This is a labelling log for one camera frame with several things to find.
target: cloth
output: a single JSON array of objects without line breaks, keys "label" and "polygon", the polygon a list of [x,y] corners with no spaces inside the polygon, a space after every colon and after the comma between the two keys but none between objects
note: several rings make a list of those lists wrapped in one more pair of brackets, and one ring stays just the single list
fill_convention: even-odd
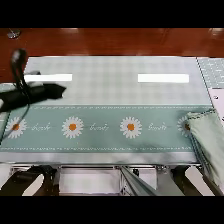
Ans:
[{"label": "cloth", "polygon": [[205,174],[221,186],[224,183],[224,130],[219,116],[215,109],[187,115],[196,156]]}]

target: folded cloth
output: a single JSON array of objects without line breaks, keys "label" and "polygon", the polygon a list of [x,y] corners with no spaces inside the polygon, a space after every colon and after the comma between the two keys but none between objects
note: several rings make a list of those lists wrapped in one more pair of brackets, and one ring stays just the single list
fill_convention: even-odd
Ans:
[{"label": "folded cloth", "polygon": [[215,109],[188,113],[191,141],[202,167],[217,186],[224,183],[224,129]]}]

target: daisy print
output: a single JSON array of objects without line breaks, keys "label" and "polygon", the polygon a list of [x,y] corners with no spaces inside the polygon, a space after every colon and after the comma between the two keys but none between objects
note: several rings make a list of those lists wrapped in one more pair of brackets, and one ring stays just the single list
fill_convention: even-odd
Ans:
[{"label": "daisy print", "polygon": [[187,124],[187,116],[184,116],[178,120],[177,128],[178,131],[180,131],[183,136],[185,136],[186,138],[189,136],[190,128],[189,125]]},{"label": "daisy print", "polygon": [[83,126],[83,121],[78,117],[69,117],[65,122],[63,122],[63,135],[65,135],[66,138],[75,138],[82,134],[81,131],[83,130]]},{"label": "daisy print", "polygon": [[126,117],[123,119],[120,125],[121,129],[120,131],[123,132],[123,135],[126,136],[126,138],[135,138],[136,136],[139,136],[141,134],[142,125],[138,119],[135,119],[134,117]]},{"label": "daisy print", "polygon": [[6,131],[11,131],[8,138],[17,138],[23,134],[23,131],[27,129],[26,121],[23,119],[19,124],[19,117],[14,117],[11,121],[8,122],[6,126]]}]

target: green cloth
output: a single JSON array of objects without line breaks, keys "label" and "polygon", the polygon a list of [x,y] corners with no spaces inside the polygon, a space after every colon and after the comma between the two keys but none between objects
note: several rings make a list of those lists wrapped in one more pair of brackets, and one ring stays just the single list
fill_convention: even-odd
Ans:
[{"label": "green cloth", "polygon": [[220,186],[224,183],[224,130],[219,116],[214,109],[187,115],[196,155],[207,175]]}]

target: white rectangle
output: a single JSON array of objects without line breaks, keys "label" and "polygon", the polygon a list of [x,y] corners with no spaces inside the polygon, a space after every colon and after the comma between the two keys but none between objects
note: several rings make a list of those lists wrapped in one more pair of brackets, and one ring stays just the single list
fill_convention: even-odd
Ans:
[{"label": "white rectangle", "polygon": [[138,74],[138,82],[189,83],[188,74]]},{"label": "white rectangle", "polygon": [[54,75],[25,75],[26,82],[70,82],[72,74],[54,74]]}]

